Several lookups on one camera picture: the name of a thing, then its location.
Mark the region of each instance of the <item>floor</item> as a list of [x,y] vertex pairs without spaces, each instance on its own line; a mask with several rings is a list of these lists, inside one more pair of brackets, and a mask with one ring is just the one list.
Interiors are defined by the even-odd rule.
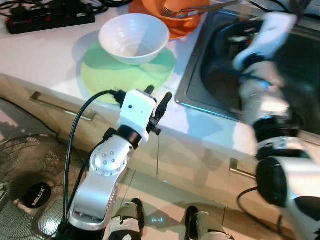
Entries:
[[[184,215],[185,209],[190,205],[208,212],[236,240],[282,239],[241,212],[129,169],[120,184],[114,213],[133,198],[139,198],[143,202],[146,225],[143,240],[185,240]],[[293,239],[291,232],[286,229],[284,232]]]

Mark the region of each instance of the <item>fan grille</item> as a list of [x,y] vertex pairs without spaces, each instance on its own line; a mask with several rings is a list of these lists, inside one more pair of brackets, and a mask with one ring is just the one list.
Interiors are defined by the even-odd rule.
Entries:
[[[66,152],[66,144],[46,135],[20,137],[0,145],[0,188],[5,195],[0,201],[0,240],[38,240],[54,235],[62,218]],[[82,164],[78,152],[71,151],[69,196]],[[43,206],[32,209],[24,199],[39,183],[48,185],[51,195]],[[31,195],[32,201],[38,192]]]

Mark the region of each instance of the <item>white bowl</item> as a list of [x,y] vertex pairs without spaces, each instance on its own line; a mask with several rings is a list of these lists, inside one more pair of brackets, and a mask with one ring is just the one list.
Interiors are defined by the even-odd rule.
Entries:
[[130,65],[151,62],[169,37],[169,29],[161,20],[139,13],[113,18],[99,32],[102,48],[119,62]]

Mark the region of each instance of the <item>plate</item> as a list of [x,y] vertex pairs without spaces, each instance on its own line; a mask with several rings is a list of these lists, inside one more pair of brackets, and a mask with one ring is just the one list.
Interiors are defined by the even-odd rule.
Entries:
[[[156,92],[169,79],[175,66],[175,55],[167,48],[149,63],[128,65],[115,60],[99,42],[94,42],[84,55],[81,79],[91,95],[109,89],[121,89],[125,92],[133,89],[145,90],[150,85],[154,86]],[[111,95],[101,96],[99,100],[116,104]]]
[[[134,0],[129,6],[130,14],[148,14],[151,15],[150,12],[144,7],[142,0]],[[170,32],[170,39],[180,39],[189,34],[191,34],[198,25],[201,23],[201,16],[195,16],[192,20],[188,21],[182,27],[168,27]]]

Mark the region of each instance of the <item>cabinet door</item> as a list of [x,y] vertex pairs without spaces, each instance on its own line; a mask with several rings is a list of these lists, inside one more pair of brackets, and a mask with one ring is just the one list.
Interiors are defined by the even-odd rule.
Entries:
[[[42,96],[41,100],[58,108],[63,106],[63,108],[69,112],[77,113],[80,109],[80,106],[50,96]],[[50,107],[44,108],[51,118],[54,119],[56,125],[58,125],[59,136],[62,139],[68,140],[75,117],[66,113],[66,111],[61,112]],[[116,123],[119,119],[119,113],[111,113],[103,109],[95,112],[89,109],[84,112],[84,115],[91,116],[92,120],[80,119],[75,131],[73,145],[89,152],[102,140],[103,135],[109,128],[117,129]],[[128,167],[156,178],[157,163],[158,136],[152,133],[148,143],[146,145],[140,145],[134,152]]]
[[36,103],[29,101],[29,97],[34,93],[34,91],[23,87],[20,84],[14,83],[9,77],[0,75],[0,96],[11,102],[19,105],[35,117],[42,120],[49,128],[54,131],[58,130],[58,126],[44,111],[44,108]]
[[226,204],[230,175],[227,155],[160,134],[158,162],[159,180]]
[[[230,173],[229,188],[228,188],[228,201],[227,205],[232,209],[240,210],[237,204],[238,196],[245,190],[254,188],[257,186],[256,180],[248,176],[252,176],[256,173],[258,161],[254,157],[249,157],[246,160],[237,161],[236,171]],[[244,195],[240,200],[242,206],[252,215],[267,220],[272,223],[277,223],[280,211],[273,205],[267,203],[258,193],[258,191],[250,192]]]

